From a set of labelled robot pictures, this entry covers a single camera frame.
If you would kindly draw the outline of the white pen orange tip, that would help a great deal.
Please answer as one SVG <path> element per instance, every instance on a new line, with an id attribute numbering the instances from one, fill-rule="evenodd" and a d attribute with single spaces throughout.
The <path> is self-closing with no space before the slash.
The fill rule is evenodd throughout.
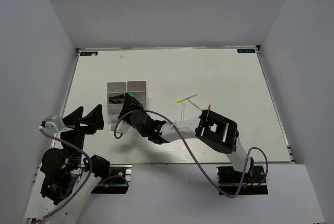
<path id="1" fill-rule="evenodd" d="M 192 102 L 192 100 L 188 99 L 187 101 L 188 101 L 191 105 L 193 105 L 195 108 L 197 108 L 199 111 L 203 111 L 203 109 L 202 109 L 200 106 L 198 106 L 197 104 L 195 104 L 194 102 Z"/>

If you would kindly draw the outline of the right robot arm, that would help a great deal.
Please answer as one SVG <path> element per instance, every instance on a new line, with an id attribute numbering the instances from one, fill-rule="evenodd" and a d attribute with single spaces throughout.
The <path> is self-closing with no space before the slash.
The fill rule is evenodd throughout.
<path id="1" fill-rule="evenodd" d="M 214 151 L 225 154 L 239 180 L 246 182 L 254 176 L 254 160 L 241 145 L 237 123 L 233 120 L 206 109 L 199 117 L 189 120 L 159 121 L 152 119 L 144 106 L 130 93 L 123 95 L 121 103 L 123 107 L 114 129 L 114 133 L 119 134 L 117 138 L 126 134 L 130 127 L 158 145 L 181 138 L 197 138 Z"/>

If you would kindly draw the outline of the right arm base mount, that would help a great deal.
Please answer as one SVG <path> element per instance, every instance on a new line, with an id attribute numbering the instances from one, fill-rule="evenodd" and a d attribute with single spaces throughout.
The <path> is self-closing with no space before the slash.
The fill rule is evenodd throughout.
<path id="1" fill-rule="evenodd" d="M 242 173 L 234 171 L 232 166 L 217 167 L 218 186 L 233 195 L 240 184 Z M 254 166 L 253 174 L 245 174 L 239 195 L 268 195 L 263 166 Z"/>

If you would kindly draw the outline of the white pen vertical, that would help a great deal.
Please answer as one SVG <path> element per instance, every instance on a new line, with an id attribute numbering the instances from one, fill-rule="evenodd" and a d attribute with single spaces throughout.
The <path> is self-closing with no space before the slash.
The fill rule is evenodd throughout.
<path id="1" fill-rule="evenodd" d="M 181 103 L 181 121 L 184 120 L 184 112 L 185 112 L 185 101 Z"/>

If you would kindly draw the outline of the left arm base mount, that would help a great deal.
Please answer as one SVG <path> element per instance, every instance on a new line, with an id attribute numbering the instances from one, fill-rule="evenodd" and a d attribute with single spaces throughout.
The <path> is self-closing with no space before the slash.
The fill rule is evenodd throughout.
<path id="1" fill-rule="evenodd" d="M 130 185 L 132 166 L 128 165 L 110 165 L 109 177 L 103 179 L 92 190 L 92 194 L 126 194 Z"/>

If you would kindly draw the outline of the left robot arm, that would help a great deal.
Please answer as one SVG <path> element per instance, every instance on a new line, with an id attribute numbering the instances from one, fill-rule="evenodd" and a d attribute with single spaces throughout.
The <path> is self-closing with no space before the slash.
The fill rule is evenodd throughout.
<path id="1" fill-rule="evenodd" d="M 46 117 L 39 131 L 62 144 L 50 148 L 43 157 L 40 171 L 45 175 L 41 186 L 42 204 L 35 223 L 75 223 L 91 191 L 110 177 L 110 162 L 84 152 L 84 140 L 104 128 L 102 105 L 86 116 L 84 108 L 61 117 Z"/>

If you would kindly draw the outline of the pink highlighter marker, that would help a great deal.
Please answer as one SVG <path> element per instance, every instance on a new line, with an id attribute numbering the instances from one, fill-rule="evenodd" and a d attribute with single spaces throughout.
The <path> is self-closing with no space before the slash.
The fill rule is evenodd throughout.
<path id="1" fill-rule="evenodd" d="M 125 100 L 124 94 L 109 97 L 109 103 L 111 104 L 123 104 L 124 100 Z"/>

